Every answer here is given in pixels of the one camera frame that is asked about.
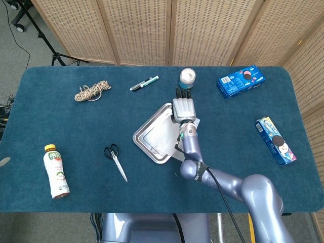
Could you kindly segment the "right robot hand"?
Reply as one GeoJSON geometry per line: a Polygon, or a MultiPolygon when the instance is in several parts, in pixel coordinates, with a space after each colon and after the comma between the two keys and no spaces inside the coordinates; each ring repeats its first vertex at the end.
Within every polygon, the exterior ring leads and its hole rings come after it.
{"type": "Polygon", "coordinates": [[[174,120],[179,123],[194,122],[196,112],[194,102],[189,90],[175,88],[176,98],[172,100],[174,120]]]}

